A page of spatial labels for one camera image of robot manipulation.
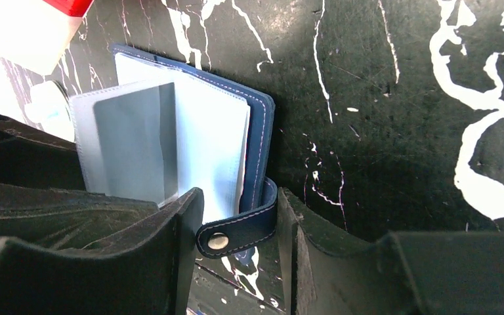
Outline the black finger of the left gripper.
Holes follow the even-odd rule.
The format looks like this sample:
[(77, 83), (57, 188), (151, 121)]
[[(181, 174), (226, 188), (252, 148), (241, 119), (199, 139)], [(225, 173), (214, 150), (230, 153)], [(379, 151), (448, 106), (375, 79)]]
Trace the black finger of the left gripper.
[(0, 114), (0, 236), (81, 249), (157, 211), (148, 201), (87, 192), (71, 142)]

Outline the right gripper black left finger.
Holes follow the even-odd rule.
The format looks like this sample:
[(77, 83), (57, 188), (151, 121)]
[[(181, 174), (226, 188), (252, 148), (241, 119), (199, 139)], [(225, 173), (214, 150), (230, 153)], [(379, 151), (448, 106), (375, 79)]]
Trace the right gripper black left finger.
[(202, 214), (193, 188), (82, 249), (0, 236), (0, 314), (185, 314)]

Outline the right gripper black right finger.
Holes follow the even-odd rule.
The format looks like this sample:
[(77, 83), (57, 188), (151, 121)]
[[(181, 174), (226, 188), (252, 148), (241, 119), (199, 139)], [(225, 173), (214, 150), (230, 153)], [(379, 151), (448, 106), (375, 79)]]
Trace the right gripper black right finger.
[(288, 314), (504, 314), (504, 232), (390, 232), (369, 243), (278, 191)]

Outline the blue toothbrush blister pack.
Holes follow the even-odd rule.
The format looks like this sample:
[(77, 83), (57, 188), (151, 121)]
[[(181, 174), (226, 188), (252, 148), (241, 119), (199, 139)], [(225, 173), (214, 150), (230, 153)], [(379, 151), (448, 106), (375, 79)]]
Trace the blue toothbrush blister pack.
[(24, 106), (26, 117), (40, 124), (43, 131), (55, 137), (75, 142), (68, 96), (60, 84), (45, 81), (30, 88), (31, 102)]

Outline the grey card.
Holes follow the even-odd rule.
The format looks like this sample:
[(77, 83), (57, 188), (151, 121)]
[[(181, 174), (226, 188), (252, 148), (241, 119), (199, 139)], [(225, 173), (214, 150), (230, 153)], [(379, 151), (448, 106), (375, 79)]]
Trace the grey card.
[(162, 203), (178, 194), (173, 83), (97, 102), (105, 192)]

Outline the navy blue card holder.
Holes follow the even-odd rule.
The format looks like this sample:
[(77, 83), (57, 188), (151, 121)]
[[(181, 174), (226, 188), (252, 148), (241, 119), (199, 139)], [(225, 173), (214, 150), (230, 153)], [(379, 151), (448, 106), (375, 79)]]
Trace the navy blue card holder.
[(262, 92), (183, 62), (125, 45), (113, 49), (118, 84), (70, 99), (75, 142), (85, 187), (105, 192), (103, 155), (94, 105), (112, 97), (173, 83), (178, 194), (204, 196), (196, 234), (210, 259), (233, 256), (257, 263), (257, 246), (274, 235), (277, 186), (266, 176), (275, 104)]

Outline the white plastic bin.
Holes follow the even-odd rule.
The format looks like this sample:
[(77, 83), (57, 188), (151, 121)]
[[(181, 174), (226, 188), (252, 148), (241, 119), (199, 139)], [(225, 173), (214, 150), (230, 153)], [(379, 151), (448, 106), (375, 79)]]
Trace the white plastic bin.
[(44, 1), (0, 1), (0, 57), (50, 75), (83, 17), (65, 15)]

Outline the red plastic bin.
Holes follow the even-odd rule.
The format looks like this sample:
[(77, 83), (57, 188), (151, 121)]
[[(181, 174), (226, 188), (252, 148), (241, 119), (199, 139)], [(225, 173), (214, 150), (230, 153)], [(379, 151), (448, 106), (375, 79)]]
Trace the red plastic bin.
[(93, 0), (44, 0), (47, 4), (68, 16), (83, 17)]

